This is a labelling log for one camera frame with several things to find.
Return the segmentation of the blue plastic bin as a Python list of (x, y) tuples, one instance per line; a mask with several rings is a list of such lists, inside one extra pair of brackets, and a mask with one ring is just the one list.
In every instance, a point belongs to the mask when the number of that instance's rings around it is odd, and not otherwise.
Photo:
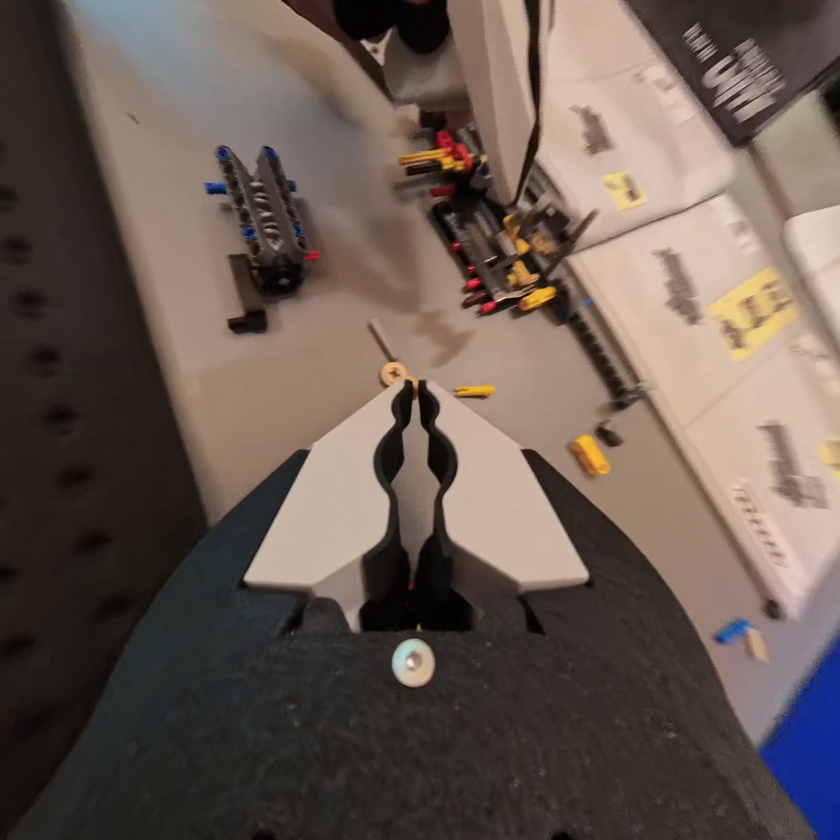
[(838, 839), (838, 645), (826, 652), (760, 752), (816, 837)]

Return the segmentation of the instruction booklet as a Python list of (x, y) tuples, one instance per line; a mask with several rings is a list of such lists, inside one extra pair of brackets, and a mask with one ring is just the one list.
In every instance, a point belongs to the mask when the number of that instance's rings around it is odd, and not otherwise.
[(838, 561), (838, 364), (728, 189), (734, 153), (622, 2), (551, 2), (540, 174), (570, 273), (781, 610)]

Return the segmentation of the small lego beam assembly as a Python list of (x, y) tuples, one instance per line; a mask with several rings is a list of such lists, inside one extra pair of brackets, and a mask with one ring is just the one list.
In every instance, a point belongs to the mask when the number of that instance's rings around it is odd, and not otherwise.
[(205, 192), (227, 198), (257, 291), (269, 297), (296, 292), (319, 252), (308, 244), (297, 184), (287, 178), (278, 152), (263, 145), (251, 169), (225, 144), (215, 148), (214, 158), (219, 181), (206, 182)]

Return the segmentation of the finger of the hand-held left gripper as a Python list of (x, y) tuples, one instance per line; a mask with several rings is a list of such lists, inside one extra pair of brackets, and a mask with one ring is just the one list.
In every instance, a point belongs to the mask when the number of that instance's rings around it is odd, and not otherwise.
[(545, 1), (451, 1), (449, 23), (497, 200), (516, 204), (539, 150)]

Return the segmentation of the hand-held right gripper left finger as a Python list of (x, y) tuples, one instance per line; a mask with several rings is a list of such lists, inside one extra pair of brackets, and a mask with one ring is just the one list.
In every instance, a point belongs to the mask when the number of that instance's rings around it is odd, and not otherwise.
[(336, 602), (350, 629), (407, 575), (393, 486), (404, 464), (412, 386), (387, 387), (305, 453), (248, 567), (249, 589)]

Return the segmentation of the lego set box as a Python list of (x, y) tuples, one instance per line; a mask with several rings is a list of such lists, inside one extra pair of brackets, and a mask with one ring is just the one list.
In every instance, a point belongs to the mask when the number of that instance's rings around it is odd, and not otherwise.
[(838, 73), (838, 1), (628, 1), (731, 145)]

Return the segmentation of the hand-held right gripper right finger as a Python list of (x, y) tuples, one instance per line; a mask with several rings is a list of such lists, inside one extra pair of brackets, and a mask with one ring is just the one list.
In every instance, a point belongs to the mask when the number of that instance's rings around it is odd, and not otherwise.
[(497, 596), (586, 584), (590, 573), (526, 451), (431, 381), (420, 381), (417, 404), (438, 482), (416, 566), (420, 603), (458, 595), (481, 613)]

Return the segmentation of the lego chassis assembly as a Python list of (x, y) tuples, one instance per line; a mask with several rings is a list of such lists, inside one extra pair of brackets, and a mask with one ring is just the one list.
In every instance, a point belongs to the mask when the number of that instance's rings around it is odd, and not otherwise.
[(421, 110), (419, 150), (402, 155), (404, 186), (429, 187), (429, 216), (464, 276), (463, 308), (480, 318), (546, 311), (567, 326), (620, 413), (646, 394), (597, 319), (569, 261), (600, 210), (582, 213), (534, 164), (514, 204), (493, 191), (489, 159), (476, 127), (457, 129), (445, 112)]

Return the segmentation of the yellow three-hole lego beam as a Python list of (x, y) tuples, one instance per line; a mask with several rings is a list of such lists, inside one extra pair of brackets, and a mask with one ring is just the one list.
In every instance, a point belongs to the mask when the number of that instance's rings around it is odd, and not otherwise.
[(611, 473), (611, 462), (593, 436), (584, 434), (575, 438), (569, 444), (569, 450), (588, 475), (607, 476)]

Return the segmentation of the white stand base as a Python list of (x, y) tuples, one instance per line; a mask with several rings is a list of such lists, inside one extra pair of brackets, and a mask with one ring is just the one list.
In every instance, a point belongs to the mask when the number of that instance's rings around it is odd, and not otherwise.
[(839, 343), (839, 205), (788, 219), (784, 241), (820, 318)]

